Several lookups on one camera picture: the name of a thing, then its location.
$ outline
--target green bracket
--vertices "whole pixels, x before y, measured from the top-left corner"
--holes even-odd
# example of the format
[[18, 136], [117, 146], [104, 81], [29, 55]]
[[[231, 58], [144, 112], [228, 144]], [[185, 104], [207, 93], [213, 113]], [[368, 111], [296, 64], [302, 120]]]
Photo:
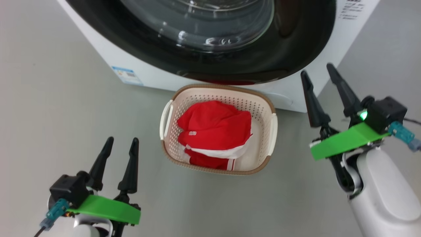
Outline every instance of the green bracket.
[[314, 160], [320, 160], [361, 147], [387, 136], [390, 136], [390, 134], [378, 134], [363, 122], [314, 145], [311, 147], [311, 153]]
[[140, 221], [140, 210], [129, 204], [96, 195], [89, 195], [78, 209], [67, 211], [134, 225], [138, 225]]

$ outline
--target floor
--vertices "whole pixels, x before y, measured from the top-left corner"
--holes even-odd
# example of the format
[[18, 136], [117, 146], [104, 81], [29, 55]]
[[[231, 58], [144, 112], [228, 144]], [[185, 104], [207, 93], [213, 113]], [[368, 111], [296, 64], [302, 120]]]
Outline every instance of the floor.
[[[173, 92], [121, 83], [52, 0], [2, 1], [0, 8], [0, 219], [4, 236], [33, 236], [48, 188], [62, 174], [88, 171], [108, 136], [114, 148], [103, 196], [114, 198], [133, 137], [140, 139], [139, 226], [126, 237], [358, 237], [361, 232], [330, 163], [315, 162], [318, 131], [307, 115], [277, 111], [268, 166], [246, 177], [202, 173], [165, 157], [158, 136]], [[363, 98], [392, 95], [421, 119], [421, 2], [382, 0], [339, 66]], [[320, 95], [332, 126], [345, 129], [332, 84]], [[421, 127], [408, 125], [421, 136]], [[392, 138], [384, 149], [421, 198], [421, 155]], [[61, 218], [48, 236], [71, 236]]]

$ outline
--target white trim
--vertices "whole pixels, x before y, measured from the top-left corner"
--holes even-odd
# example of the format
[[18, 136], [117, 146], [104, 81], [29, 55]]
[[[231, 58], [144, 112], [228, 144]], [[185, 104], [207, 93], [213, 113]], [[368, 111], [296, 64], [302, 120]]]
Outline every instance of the white trim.
[[234, 170], [234, 161], [233, 159], [228, 160], [228, 164], [226, 165], [227, 170]]
[[250, 145], [249, 141], [250, 141], [251, 136], [244, 143], [244, 145], [234, 147], [234, 148], [228, 149], [228, 150], [206, 150], [206, 149], [199, 149], [199, 148], [193, 148], [193, 147], [191, 147], [190, 150], [192, 150], [194, 152], [197, 152], [197, 153], [200, 153], [200, 154], [203, 154], [203, 155], [206, 155], [206, 156], [215, 157], [215, 158], [237, 159], [237, 158], [241, 157], [242, 155], [244, 155], [244, 153], [246, 152], [248, 146]]

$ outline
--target cable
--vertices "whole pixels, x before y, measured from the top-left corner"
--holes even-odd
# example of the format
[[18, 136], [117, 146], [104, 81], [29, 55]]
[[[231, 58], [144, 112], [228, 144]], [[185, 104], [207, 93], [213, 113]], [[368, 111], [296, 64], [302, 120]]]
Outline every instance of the cable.
[[38, 237], [44, 230], [45, 226], [41, 227], [41, 229], [34, 235], [34, 237]]
[[408, 121], [408, 122], [411, 122], [411, 123], [415, 123], [415, 124], [418, 124], [418, 125], [421, 126], [421, 122], [419, 122], [419, 121], [416, 121], [416, 120], [413, 120], [413, 119], [409, 119], [409, 118], [404, 118], [403, 120]]

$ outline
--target plastic laundry basket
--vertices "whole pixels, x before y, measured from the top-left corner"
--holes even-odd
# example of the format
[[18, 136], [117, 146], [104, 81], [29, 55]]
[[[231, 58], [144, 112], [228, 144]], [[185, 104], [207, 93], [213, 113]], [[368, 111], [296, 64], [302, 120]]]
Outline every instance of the plastic laundry basket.
[[[177, 120], [193, 104], [218, 100], [233, 105], [238, 110], [247, 110], [252, 116], [250, 145], [246, 153], [235, 160], [233, 170], [217, 170], [185, 162], [184, 150], [178, 142], [182, 129]], [[278, 119], [275, 108], [259, 92], [220, 85], [190, 85], [178, 90], [167, 103], [161, 116], [160, 138], [168, 158], [181, 166], [205, 172], [250, 175], [262, 170], [269, 162], [275, 147]]]

